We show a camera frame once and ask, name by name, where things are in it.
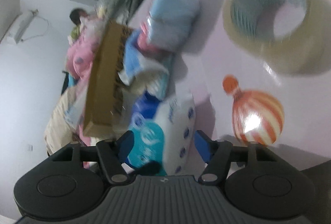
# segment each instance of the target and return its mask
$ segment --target brown cardboard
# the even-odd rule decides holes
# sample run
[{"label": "brown cardboard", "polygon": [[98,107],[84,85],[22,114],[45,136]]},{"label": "brown cardboard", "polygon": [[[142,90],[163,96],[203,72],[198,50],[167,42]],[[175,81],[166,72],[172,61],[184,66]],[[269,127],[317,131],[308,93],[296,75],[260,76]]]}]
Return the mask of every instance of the brown cardboard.
[{"label": "brown cardboard", "polygon": [[104,137],[113,133],[112,124],[122,108],[122,83],[118,72],[123,69],[126,39],[132,29],[109,22],[95,55],[87,91],[84,136]]}]

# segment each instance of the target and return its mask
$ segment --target clear tape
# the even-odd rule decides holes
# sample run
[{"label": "clear tape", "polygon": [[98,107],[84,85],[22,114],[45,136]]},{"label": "clear tape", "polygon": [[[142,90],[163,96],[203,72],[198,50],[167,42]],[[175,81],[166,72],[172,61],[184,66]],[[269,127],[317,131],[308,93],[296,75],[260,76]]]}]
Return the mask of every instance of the clear tape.
[{"label": "clear tape", "polygon": [[[280,38],[259,35],[256,26],[263,9],[284,1],[306,10],[302,23]],[[223,6],[229,38],[280,73],[296,73],[318,61],[324,47],[322,15],[321,0],[225,0]]]}]

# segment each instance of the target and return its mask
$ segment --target plastic bag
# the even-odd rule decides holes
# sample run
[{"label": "plastic bag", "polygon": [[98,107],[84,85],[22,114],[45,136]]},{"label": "plastic bag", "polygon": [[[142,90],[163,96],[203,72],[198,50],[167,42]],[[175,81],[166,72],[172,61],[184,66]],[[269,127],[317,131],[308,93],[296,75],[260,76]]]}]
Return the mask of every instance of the plastic bag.
[{"label": "plastic bag", "polygon": [[83,28],[84,39],[95,39],[100,42],[105,32],[107,20],[100,18],[90,19],[81,17],[80,21]]},{"label": "plastic bag", "polygon": [[188,38],[199,11],[199,0],[154,0],[146,24],[141,26],[145,36],[139,47],[176,52]]},{"label": "plastic bag", "polygon": [[88,87],[86,86],[81,94],[77,97],[75,103],[65,112],[65,121],[74,130],[78,128],[78,125],[81,123],[80,121],[82,116],[84,116],[83,111],[86,103],[87,89]]},{"label": "plastic bag", "polygon": [[169,74],[168,69],[160,62],[142,55],[136,48],[141,30],[135,30],[125,43],[123,70],[119,77],[125,85],[130,85],[133,79],[143,72],[163,72]]},{"label": "plastic bag", "polygon": [[99,19],[103,19],[108,11],[109,0],[98,0],[97,5],[95,6],[95,12]]},{"label": "plastic bag", "polygon": [[121,137],[122,134],[127,131],[131,121],[132,107],[139,97],[138,95],[135,95],[124,88],[122,88],[121,91],[123,94],[122,110],[120,112],[120,116],[114,118],[114,122],[112,123],[113,132],[119,137]]},{"label": "plastic bag", "polygon": [[134,133],[134,146],[126,163],[135,169],[154,160],[162,165],[158,175],[180,173],[186,164],[194,123],[191,93],[161,102],[145,92],[132,108],[129,130]]},{"label": "plastic bag", "polygon": [[[169,73],[172,69],[173,59],[174,55],[171,54],[161,61],[163,66],[168,69]],[[159,100],[163,100],[166,97],[168,90],[169,73],[143,73],[136,77],[135,81],[130,86],[130,92],[140,96],[146,90],[149,94],[157,97]]]}]

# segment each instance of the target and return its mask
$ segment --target green shirt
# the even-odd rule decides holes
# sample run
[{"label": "green shirt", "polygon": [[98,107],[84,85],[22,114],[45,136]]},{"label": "green shirt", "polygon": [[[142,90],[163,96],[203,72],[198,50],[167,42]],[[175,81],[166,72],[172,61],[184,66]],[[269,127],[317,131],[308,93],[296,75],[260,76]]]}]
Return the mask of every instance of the green shirt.
[{"label": "green shirt", "polygon": [[73,42],[76,41],[80,35],[79,27],[80,27],[80,25],[73,27],[73,29],[70,33],[70,36],[71,36]]}]

